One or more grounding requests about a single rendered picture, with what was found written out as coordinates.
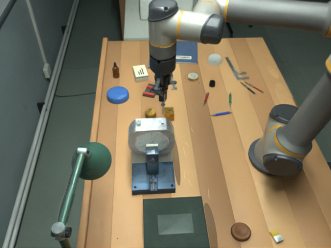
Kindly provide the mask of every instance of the brown glass bottle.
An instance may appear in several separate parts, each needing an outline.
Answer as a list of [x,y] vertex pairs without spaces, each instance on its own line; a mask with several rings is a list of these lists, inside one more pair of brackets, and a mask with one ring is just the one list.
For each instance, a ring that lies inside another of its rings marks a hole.
[[114,67],[113,67],[113,77],[115,79],[119,78],[119,68],[117,67],[116,62],[114,62]]

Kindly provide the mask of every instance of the green lamp shade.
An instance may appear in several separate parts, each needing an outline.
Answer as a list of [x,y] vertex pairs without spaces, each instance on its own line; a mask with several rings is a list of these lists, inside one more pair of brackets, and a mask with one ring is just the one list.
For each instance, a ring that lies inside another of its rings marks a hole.
[[[102,177],[110,168],[112,156],[106,146],[98,142],[90,142],[80,147],[88,148],[91,156],[85,158],[80,178],[85,180],[95,180]],[[72,156],[71,165],[76,163],[76,152]]]

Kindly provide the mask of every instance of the robotic arm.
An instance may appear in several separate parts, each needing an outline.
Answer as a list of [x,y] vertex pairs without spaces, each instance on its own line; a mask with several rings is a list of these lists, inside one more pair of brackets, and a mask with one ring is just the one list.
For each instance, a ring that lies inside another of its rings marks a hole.
[[[218,44],[225,22],[307,30],[331,37],[331,2],[198,0],[193,11],[183,11],[175,0],[153,0],[148,21],[150,67],[156,82],[153,90],[164,105],[176,67],[177,39]],[[331,119],[331,56],[326,67],[299,109],[285,104],[272,109],[263,137],[249,150],[259,171],[294,176],[302,170],[312,140]]]

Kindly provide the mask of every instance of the blue round lid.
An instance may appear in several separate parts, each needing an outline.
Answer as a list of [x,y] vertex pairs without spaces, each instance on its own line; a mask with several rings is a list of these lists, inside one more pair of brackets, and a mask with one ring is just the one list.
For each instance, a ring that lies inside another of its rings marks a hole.
[[115,86],[108,90],[107,99],[111,103],[121,104],[129,99],[129,91],[121,86]]

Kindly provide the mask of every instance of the blue book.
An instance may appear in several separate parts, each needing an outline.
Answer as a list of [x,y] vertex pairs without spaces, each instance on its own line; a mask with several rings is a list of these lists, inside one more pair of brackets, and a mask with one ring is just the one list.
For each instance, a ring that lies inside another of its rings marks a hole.
[[177,41],[176,63],[197,64],[198,44],[193,41]]

